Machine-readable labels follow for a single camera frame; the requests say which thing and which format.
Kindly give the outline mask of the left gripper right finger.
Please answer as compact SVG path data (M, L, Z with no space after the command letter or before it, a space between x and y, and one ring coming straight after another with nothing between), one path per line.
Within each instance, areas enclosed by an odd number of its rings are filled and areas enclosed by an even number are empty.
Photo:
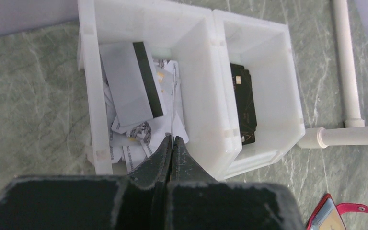
M302 230L298 204L281 184L218 182L176 137L166 194L169 230Z

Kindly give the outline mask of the red card holder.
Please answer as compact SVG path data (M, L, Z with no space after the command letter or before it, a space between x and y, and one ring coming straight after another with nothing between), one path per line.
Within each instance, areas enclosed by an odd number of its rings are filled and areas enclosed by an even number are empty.
M348 212L368 213L368 206L359 203L336 204L331 194L326 193L309 217L306 230L346 230L341 215Z

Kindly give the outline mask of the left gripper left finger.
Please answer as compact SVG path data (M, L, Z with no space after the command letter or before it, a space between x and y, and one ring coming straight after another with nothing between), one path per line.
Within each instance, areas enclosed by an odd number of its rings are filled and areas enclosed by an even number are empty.
M162 230L172 137L128 175L29 175L0 194L0 230Z

